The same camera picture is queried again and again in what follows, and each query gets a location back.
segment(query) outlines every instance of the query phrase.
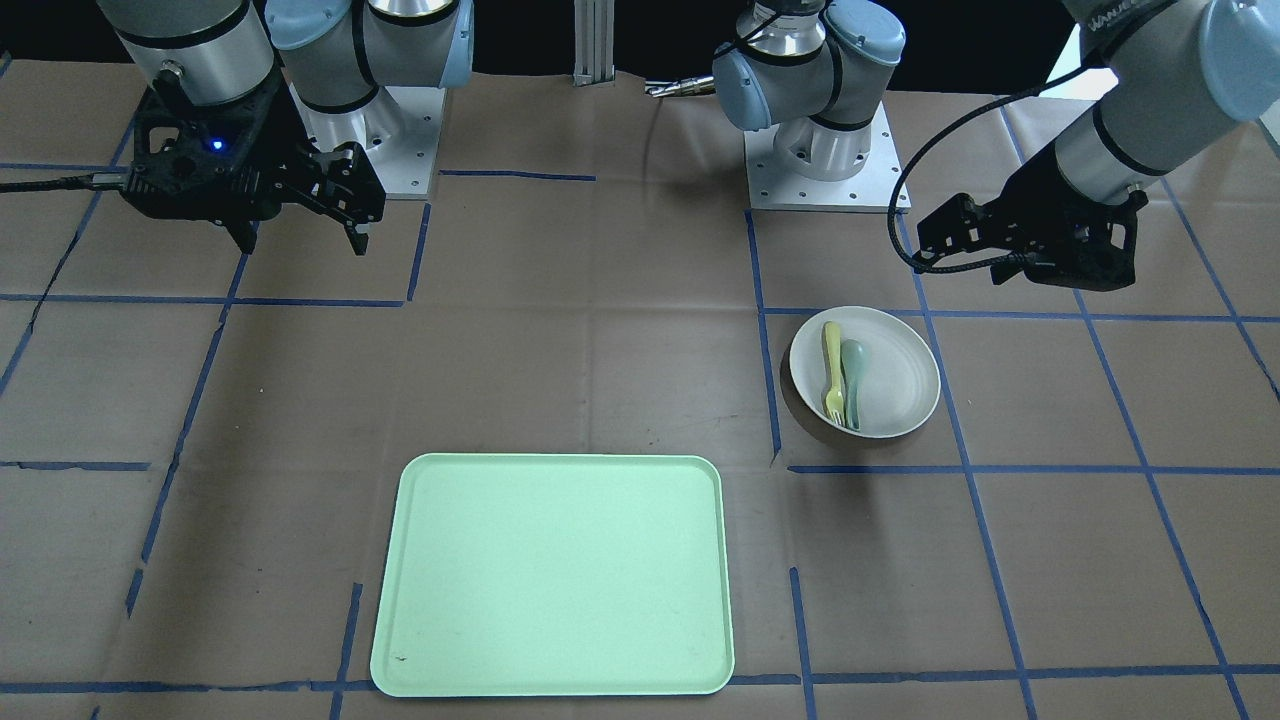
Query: tray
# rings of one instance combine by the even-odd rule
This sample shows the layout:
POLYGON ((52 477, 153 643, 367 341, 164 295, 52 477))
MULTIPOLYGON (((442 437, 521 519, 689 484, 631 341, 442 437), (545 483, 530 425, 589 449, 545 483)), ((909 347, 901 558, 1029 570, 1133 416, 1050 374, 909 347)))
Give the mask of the tray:
POLYGON ((370 671, 396 697, 707 694, 733 673, 692 456, 431 454, 401 477, 370 671))

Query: fork handle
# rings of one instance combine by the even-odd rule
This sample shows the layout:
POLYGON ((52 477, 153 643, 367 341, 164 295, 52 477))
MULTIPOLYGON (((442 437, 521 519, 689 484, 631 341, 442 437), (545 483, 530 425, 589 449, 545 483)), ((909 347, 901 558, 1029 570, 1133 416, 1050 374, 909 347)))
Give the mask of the fork handle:
POLYGON ((827 387, 844 389, 840 372, 840 323, 822 324, 822 345, 827 350, 827 387))

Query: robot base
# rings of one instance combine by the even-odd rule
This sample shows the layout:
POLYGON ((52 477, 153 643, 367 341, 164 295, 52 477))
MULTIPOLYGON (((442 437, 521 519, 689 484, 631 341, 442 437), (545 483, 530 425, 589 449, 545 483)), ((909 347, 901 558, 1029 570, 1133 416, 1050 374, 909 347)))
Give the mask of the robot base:
MULTIPOLYGON (((778 161, 773 136, 778 126, 746 136, 746 177, 751 188, 753 210, 819 210, 828 213, 883 213, 902 167, 897 147, 888 131, 884 106, 876 109, 872 119, 872 150, 863 169, 845 181, 823 182, 794 173, 778 161)), ((899 210, 911 208, 911 197, 902 188, 899 210)))
POLYGON ((388 87, 387 92, 399 105, 399 118, 357 118, 365 110, 348 115, 319 117, 297 102, 307 132, 323 147, 339 140, 361 137, 355 127, 366 123, 396 128, 385 142, 365 147, 388 200, 426 200, 435 186, 435 159, 440 146, 440 124, 444 120, 445 90, 438 87, 388 87), (348 127, 343 126, 347 120, 348 127))

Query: white mounting plate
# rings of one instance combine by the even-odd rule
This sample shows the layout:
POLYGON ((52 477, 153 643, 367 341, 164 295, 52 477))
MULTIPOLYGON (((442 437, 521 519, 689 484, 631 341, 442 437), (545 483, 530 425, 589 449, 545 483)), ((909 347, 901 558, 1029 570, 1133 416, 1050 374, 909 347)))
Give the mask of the white mounting plate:
MULTIPOLYGON (((872 150, 856 176, 837 182, 806 178, 786 169, 773 154, 778 126, 746 136, 746 178, 754 210, 820 210, 828 213, 883 213, 897 182, 901 164, 888 129, 884 105, 872 119, 872 150)), ((899 210, 911 208, 911 195, 904 186, 899 210)))
POLYGON ((388 200, 425 200, 435 186, 444 96, 440 87, 388 87, 404 113, 404 132, 378 147, 366 147, 388 200))

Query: green utensil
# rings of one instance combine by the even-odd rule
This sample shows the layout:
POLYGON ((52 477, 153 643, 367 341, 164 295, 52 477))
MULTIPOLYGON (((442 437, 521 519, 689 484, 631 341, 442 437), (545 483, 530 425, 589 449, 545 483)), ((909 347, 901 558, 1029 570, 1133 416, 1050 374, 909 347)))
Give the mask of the green utensil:
POLYGON ((861 415, 858 413, 858 396, 867 374, 867 348, 856 340, 840 343, 840 370, 845 375, 845 427, 861 429, 861 415))

